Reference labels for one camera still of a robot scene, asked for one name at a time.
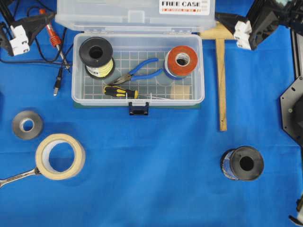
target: beige tape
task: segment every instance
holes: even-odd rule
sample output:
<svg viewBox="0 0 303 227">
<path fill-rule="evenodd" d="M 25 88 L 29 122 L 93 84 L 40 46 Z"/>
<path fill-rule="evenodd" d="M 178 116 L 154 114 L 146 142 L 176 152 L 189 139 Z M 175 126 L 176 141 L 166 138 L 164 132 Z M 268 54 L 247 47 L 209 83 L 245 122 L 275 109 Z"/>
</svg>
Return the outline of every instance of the beige tape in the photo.
<svg viewBox="0 0 303 227">
<path fill-rule="evenodd" d="M 57 144 L 68 143 L 74 151 L 74 162 L 63 172 L 54 170 L 49 162 L 49 155 Z M 53 134 L 46 137 L 36 151 L 36 165 L 41 174 L 52 180 L 64 180 L 77 175 L 85 163 L 85 150 L 73 137 L 66 134 Z"/>
</svg>

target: case lid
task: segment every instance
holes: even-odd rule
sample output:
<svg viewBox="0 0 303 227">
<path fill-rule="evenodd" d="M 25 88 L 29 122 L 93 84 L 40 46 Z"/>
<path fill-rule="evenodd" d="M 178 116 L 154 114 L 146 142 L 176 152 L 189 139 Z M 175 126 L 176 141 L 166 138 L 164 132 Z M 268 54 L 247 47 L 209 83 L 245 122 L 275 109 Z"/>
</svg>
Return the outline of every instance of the case lid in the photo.
<svg viewBox="0 0 303 227">
<path fill-rule="evenodd" d="M 87 32 L 199 32 L 215 26 L 215 0 L 58 0 L 56 22 Z"/>
</svg>

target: black spool on table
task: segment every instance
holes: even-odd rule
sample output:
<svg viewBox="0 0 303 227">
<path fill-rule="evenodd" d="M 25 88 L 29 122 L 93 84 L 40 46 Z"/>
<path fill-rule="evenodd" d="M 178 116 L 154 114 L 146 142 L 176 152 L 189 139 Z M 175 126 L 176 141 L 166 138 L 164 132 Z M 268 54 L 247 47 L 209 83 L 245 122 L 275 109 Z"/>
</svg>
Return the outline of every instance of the black spool on table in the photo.
<svg viewBox="0 0 303 227">
<path fill-rule="evenodd" d="M 253 181 L 263 172 L 264 161 L 253 147 L 240 147 L 228 150 L 221 158 L 221 169 L 231 180 Z"/>
</svg>

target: black spool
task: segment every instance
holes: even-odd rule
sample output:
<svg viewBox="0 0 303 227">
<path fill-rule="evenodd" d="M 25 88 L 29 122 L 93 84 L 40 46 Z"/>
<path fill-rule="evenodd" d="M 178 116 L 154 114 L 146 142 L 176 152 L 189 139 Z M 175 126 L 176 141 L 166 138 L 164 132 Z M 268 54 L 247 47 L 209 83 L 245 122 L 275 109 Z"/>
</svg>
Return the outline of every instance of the black spool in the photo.
<svg viewBox="0 0 303 227">
<path fill-rule="evenodd" d="M 104 38 L 92 37 L 85 40 L 79 49 L 79 55 L 85 65 L 85 71 L 94 79 L 105 79 L 115 70 L 115 61 L 112 57 L 113 47 L 109 41 Z M 106 76 L 98 77 L 89 71 L 104 67 L 109 64 L 111 60 L 113 61 L 113 67 Z"/>
<path fill-rule="evenodd" d="M 248 146 L 226 151 L 220 164 L 224 175 L 232 180 L 256 180 L 264 169 L 261 154 Z"/>
</svg>

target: screwdriver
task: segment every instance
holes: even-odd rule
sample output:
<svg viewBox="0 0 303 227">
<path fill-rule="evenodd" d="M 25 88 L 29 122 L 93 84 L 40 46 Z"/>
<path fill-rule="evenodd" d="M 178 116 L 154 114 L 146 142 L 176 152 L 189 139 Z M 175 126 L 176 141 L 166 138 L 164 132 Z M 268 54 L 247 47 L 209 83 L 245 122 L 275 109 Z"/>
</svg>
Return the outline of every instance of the screwdriver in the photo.
<svg viewBox="0 0 303 227">
<path fill-rule="evenodd" d="M 127 95 L 127 98 L 134 98 L 137 99 L 140 96 L 145 97 L 145 98 L 157 98 L 157 99 L 166 99 L 167 98 L 158 98 L 158 97 L 153 97 L 153 96 L 146 96 L 146 95 L 139 95 L 139 92 L 137 90 L 132 91 L 128 89 L 124 89 L 118 86 L 106 86 L 104 88 L 104 94 L 107 96 L 112 96 L 112 97 L 125 97 Z"/>
</svg>

